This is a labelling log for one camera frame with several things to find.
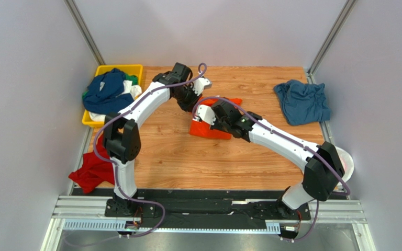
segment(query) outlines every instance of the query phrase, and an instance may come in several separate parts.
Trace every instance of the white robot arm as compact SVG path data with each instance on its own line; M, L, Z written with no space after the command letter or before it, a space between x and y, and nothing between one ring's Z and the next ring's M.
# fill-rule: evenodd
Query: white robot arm
M204 105L195 107L195 120L210 124L211 129L229 132L235 138L265 146L293 162L304 173L304 180L288 187L281 197L280 210L295 210L314 199L326 201L339 183L334 174L315 157L313 152L322 156L343 181L347 181L351 176L354 165L346 151L329 142L317 145L299 139L274 127L259 115L252 112L248 115L241 114L234 104L227 102L224 98L217 99L219 100L211 107Z

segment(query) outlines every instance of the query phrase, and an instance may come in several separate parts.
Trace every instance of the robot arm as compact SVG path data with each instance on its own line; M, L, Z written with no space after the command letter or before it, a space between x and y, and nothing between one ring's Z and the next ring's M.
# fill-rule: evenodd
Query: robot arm
M279 200L278 210L281 214L289 214L292 210L314 199L326 201L339 183L324 163L313 153L306 151L306 147L324 158L343 181L349 178L351 173L345 176L341 158L351 159L351 156L344 150L329 142L323 145L307 142L274 127L259 115L252 112L248 114L258 123L249 116L241 114L233 104L221 99L211 107L200 105L195 112L196 117L209 123L211 129L228 132L235 138L265 146L287 158L302 170L303 181L288 187Z
M200 77L187 85L167 87L185 82L189 75L192 75L190 68L176 63L171 72L157 75L148 89L130 106L119 113L106 116L105 123L119 114L131 110L129 114L114 121L104 130L103 146L110 159L116 162L119 167L119 183L115 184L114 192L121 200L126 198L119 191L119 187L126 195L136 197L135 158L141 150L139 129L145 120L170 98L175 98L184 111L191 111L201 98L203 90L211 87L211 82L204 77Z

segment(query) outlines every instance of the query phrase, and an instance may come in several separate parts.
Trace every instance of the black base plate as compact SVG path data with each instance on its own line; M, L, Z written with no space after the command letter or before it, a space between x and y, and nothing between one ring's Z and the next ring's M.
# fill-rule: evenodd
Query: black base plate
M283 191L226 191L226 190L172 190L138 189L138 197L164 205L165 220L160 227L188 229L265 229L265 220L299 220L296 211L284 218L276 211L276 201L233 204L245 199L276 199ZM73 195L83 195L75 189ZM96 189L89 196L112 196L112 189ZM151 204L138 204L143 208L142 227L153 227L162 216L162 210ZM302 220L310 220L308 206L298 212ZM126 217L106 209L106 216Z

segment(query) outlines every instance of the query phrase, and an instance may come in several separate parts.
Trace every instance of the blue cloth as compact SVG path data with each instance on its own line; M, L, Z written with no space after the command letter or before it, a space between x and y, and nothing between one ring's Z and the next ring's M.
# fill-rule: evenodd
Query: blue cloth
M324 90L325 84L303 84L297 80L274 87L283 115L292 126L330 119Z
M131 94L121 94L124 87L125 73L114 68L110 72L94 77L83 97L83 106L90 112L109 114L118 112L134 102Z

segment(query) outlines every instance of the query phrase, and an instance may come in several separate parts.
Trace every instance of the green cloth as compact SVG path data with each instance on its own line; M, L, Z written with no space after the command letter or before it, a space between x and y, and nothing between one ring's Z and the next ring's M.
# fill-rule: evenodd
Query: green cloth
M88 93L87 90L82 93L82 99L83 99L83 97L85 97L85 95L86 95L87 93Z
M138 77L134 76L134 75L128 75L127 73L125 73L125 80L130 80L133 83L131 85L138 85L139 81L138 81Z

